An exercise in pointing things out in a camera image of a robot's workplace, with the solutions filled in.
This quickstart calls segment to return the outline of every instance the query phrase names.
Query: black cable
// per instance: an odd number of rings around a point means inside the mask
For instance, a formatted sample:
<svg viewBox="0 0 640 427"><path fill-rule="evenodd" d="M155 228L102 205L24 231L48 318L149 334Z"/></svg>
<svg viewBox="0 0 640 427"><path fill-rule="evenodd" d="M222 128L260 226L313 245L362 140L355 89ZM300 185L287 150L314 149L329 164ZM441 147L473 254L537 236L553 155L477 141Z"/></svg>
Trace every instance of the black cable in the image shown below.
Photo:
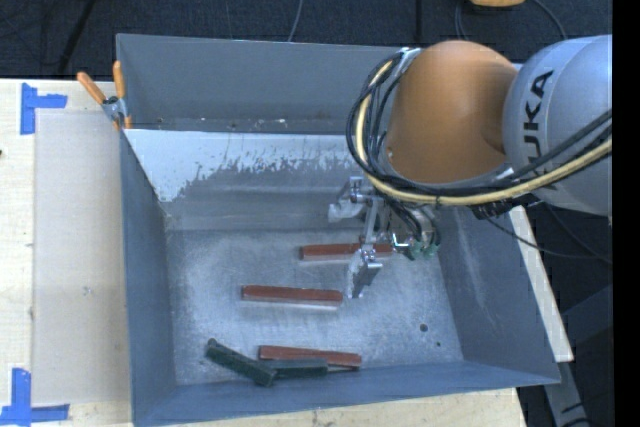
<svg viewBox="0 0 640 427"><path fill-rule="evenodd" d="M73 54L76 44L80 39L80 35L82 34L82 30L84 29L84 25L87 19L89 18L89 15L93 10L93 6L95 5L96 1L97 0L87 0L84 6L84 9L82 10L82 13L80 14L80 18L76 22L76 25L74 26L73 31L71 32L71 35L67 40L67 44L65 45L65 48L62 51L62 54L60 56L60 64L58 66L59 75L62 75L64 73L67 67L67 64L69 63L69 60L71 59L71 55Z"/></svg>
<svg viewBox="0 0 640 427"><path fill-rule="evenodd" d="M591 254L591 255L593 255L595 257L607 258L607 257L602 256L602 254L599 251L596 251L589 244L587 244L584 240L582 240L580 237L578 237L573 232L573 230L571 230L571 228L569 228L569 226L567 226L567 224L560 218L558 213L551 208L551 206L548 203L545 202L545 203L543 203L543 205L544 205L545 209L549 212L551 217L553 217L553 219L556 221L556 223L571 238L571 240L573 240L576 244L578 244L582 249L587 251L589 254Z"/></svg>
<svg viewBox="0 0 640 427"><path fill-rule="evenodd" d="M518 234L516 234L515 232L513 232L511 230L508 230L504 226L499 225L497 222L495 222L490 217L485 217L483 220L488 221L489 224L491 224L492 226L495 226L496 228L498 228L503 233L506 233L507 235L513 237L516 240L519 240L520 242L523 242L524 244L526 244L529 247L537 249L541 253L544 252L544 253L548 253L548 254L553 255L553 256L558 256L558 257L561 257L561 258L574 259L574 260L598 260L598 261L606 263L607 265L613 266L613 261L612 260L610 260L610 259L608 259L608 258L606 258L604 256L601 256L601 255L597 255L597 256L572 255L572 254L567 254L567 253L559 253L557 251L551 251L550 249L545 249L543 247L537 246L536 244L533 244L532 242L529 242L525 238L520 237Z"/></svg>

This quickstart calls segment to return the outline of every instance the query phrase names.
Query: wooden stick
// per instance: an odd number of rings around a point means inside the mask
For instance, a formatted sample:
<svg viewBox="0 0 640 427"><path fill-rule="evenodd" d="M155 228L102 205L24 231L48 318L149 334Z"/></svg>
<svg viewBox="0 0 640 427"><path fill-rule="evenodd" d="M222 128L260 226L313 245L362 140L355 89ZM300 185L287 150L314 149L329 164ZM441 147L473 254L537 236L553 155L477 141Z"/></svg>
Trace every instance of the wooden stick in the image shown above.
<svg viewBox="0 0 640 427"><path fill-rule="evenodd" d="M319 306L339 306L342 303L342 292L315 288L244 285L241 296L244 301L266 301Z"/></svg>
<svg viewBox="0 0 640 427"><path fill-rule="evenodd" d="M358 368L362 365L362 357L354 352L325 351L302 347L284 347L281 345L261 345L258 348L260 359L299 359L325 358L329 365Z"/></svg>
<svg viewBox="0 0 640 427"><path fill-rule="evenodd" d="M384 258L393 254L393 248L390 244L374 244L373 247L378 257ZM359 243L311 244L300 248L300 259L305 262L348 260L359 248Z"/></svg>

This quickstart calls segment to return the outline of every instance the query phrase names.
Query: black carpet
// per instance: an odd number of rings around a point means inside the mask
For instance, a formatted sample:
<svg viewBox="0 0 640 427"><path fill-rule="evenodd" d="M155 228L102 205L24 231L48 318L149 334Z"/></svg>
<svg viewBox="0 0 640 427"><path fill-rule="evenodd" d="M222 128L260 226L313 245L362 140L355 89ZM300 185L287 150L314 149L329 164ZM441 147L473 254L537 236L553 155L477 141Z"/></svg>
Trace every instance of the black carpet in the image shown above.
<svg viewBox="0 0 640 427"><path fill-rule="evenodd" d="M0 0L0 76L73 78L85 70L111 80L118 33L380 46L426 46L461 35L454 22L459 0L304 0L295 24L299 1L97 0L61 71L87 0ZM499 14L465 5L462 25L470 40L523 62L564 37L612 33L612 10L612 0L531 0ZM561 311L612 283L612 262L593 256L611 258L607 219L540 206L529 214L543 248L586 257L543 252ZM591 423L613 425L613 330L575 352L572 368ZM542 389L522 389L520 397L530 427L552 425Z"/></svg>

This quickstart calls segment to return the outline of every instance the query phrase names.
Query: blue tape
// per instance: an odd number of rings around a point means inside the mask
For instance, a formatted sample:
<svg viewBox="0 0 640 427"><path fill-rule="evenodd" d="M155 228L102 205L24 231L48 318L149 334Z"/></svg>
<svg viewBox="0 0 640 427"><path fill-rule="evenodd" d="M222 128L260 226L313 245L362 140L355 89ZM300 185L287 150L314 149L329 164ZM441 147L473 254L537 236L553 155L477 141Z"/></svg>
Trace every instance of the blue tape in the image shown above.
<svg viewBox="0 0 640 427"><path fill-rule="evenodd" d="M65 95L38 96L38 90L35 87L23 82L20 134L33 134L36 131L36 109L62 109L66 105L67 97Z"/></svg>
<svg viewBox="0 0 640 427"><path fill-rule="evenodd" d="M11 371L11 405L0 410L0 425L31 427L32 422L66 420L69 404L52 407L31 407L31 374L21 368Z"/></svg>

